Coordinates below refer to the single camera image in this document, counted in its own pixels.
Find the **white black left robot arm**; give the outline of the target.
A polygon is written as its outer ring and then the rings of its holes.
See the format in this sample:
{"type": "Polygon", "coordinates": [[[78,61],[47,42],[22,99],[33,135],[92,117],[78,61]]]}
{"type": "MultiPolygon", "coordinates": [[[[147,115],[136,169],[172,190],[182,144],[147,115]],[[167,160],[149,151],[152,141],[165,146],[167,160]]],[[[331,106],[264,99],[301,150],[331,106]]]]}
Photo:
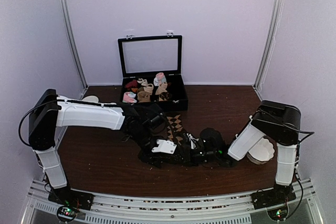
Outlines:
{"type": "Polygon", "coordinates": [[[173,154],[176,145],[153,134],[166,117],[156,104],[100,103],[70,99],[48,89],[36,105],[26,112],[29,117],[28,142],[45,171],[52,193],[64,205],[77,201],[56,150],[57,127],[98,127],[128,134],[141,148],[143,159],[159,165],[163,155],[173,154]]]}

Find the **brown tan argyle sock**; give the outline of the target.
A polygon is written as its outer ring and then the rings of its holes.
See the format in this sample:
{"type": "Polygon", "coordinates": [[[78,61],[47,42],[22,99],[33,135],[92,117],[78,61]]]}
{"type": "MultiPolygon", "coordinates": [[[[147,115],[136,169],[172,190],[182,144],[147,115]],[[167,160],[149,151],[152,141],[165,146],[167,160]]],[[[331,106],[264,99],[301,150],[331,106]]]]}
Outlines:
{"type": "Polygon", "coordinates": [[[169,92],[162,92],[159,94],[159,101],[169,101],[172,99],[172,94],[169,92]]]}
{"type": "Polygon", "coordinates": [[[167,139],[177,146],[191,149],[190,133],[182,125],[182,116],[178,113],[169,113],[166,127],[167,139]]]}

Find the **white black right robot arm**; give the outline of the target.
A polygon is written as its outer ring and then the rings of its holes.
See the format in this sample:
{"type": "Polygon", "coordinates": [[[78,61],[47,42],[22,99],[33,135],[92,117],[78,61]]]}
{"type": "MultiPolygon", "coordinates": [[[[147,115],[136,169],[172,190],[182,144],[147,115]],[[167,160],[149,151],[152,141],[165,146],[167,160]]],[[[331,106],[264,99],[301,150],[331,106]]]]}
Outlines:
{"type": "Polygon", "coordinates": [[[230,145],[213,128],[201,131],[199,140],[191,140],[190,161],[194,165],[215,161],[224,167],[234,167],[262,140],[277,143],[277,171],[272,189],[251,195],[256,209],[285,204],[296,198],[292,180],[299,161],[301,112],[293,106],[268,100],[261,101],[244,128],[230,145]]]}

